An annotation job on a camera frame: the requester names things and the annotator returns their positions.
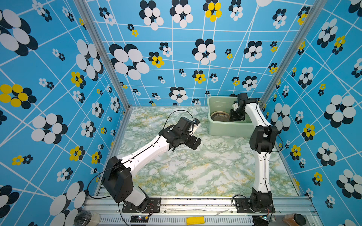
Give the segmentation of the brownish clear glass plate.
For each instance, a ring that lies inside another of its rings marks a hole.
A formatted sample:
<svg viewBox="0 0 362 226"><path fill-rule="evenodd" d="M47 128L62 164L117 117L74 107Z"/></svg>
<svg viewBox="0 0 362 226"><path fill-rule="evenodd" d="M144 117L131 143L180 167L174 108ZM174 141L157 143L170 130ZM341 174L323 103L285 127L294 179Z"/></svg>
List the brownish clear glass plate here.
<svg viewBox="0 0 362 226"><path fill-rule="evenodd" d="M219 122L230 122L230 115L224 111L213 112L210 116L211 120Z"/></svg>

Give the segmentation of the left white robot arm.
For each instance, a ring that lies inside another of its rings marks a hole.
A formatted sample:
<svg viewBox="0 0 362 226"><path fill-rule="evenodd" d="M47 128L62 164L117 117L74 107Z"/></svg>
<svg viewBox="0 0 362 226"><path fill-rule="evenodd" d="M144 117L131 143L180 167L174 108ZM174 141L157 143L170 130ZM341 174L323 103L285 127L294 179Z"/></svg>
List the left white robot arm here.
<svg viewBox="0 0 362 226"><path fill-rule="evenodd" d="M134 153L110 158L102 176L102 185L116 203L126 202L138 211L145 210L149 196L133 185L133 176L156 157L180 145L196 150L201 144L201 139L194 136L199 127L199 119L191 121L182 117L175 125L163 128L151 142Z"/></svg>

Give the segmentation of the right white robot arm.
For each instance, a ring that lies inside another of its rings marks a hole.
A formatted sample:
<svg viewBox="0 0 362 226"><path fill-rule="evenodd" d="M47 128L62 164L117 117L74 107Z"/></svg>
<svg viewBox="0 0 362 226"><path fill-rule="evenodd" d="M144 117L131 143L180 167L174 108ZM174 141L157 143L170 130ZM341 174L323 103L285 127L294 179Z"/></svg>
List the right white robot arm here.
<svg viewBox="0 0 362 226"><path fill-rule="evenodd" d="M275 213L269 163L278 135L277 128L266 120L257 99L248 97L246 93L240 93L236 98L230 110L231 121L242 121L248 116L254 127L249 140L255 157L255 179L249 200L250 209L254 212L267 210Z"/></svg>

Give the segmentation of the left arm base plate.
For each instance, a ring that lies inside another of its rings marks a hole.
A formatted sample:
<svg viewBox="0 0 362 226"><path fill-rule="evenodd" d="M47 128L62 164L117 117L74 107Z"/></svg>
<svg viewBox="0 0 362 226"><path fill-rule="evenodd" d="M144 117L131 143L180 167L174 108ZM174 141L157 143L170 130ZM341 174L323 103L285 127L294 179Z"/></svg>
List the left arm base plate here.
<svg viewBox="0 0 362 226"><path fill-rule="evenodd" d="M161 198L147 197L140 205L134 205L131 202L124 201L123 213L159 213Z"/></svg>

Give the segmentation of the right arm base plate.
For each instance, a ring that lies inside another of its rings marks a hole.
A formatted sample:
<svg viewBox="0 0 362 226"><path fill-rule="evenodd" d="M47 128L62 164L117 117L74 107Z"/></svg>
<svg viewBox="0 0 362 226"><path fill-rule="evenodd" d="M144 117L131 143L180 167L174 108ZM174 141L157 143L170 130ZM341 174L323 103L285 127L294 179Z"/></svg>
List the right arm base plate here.
<svg viewBox="0 0 362 226"><path fill-rule="evenodd" d="M235 206L237 213L270 214L276 212L274 206L271 205L251 208L248 198L236 197L232 200L232 204Z"/></svg>

